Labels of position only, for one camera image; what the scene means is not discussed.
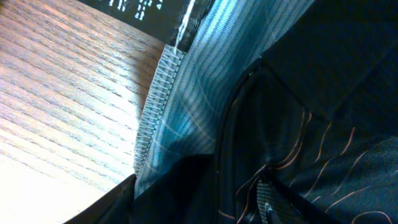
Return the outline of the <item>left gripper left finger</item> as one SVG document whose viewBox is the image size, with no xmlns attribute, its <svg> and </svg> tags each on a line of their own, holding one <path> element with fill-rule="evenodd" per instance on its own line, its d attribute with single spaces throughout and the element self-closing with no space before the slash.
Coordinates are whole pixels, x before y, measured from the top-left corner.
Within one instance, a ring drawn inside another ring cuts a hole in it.
<svg viewBox="0 0 398 224">
<path fill-rule="evenodd" d="M 65 224 L 129 224 L 136 175 L 132 174 Z"/>
</svg>

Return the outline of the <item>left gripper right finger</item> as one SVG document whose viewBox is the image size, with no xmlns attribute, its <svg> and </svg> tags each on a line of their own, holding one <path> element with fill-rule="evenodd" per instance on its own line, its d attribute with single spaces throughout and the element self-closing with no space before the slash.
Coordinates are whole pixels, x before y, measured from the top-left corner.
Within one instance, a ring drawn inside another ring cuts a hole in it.
<svg viewBox="0 0 398 224">
<path fill-rule="evenodd" d="M 257 206 L 266 224 L 306 224 L 302 215 L 265 180 L 257 183 Z"/>
</svg>

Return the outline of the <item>black orange patterned jersey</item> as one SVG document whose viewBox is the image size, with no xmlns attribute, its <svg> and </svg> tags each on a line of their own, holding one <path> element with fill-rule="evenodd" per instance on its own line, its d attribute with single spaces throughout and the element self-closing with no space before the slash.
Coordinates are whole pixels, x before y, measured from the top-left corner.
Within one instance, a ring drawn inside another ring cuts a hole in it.
<svg viewBox="0 0 398 224">
<path fill-rule="evenodd" d="M 88 1 L 165 42 L 131 223 L 397 222 L 396 1 Z"/>
</svg>

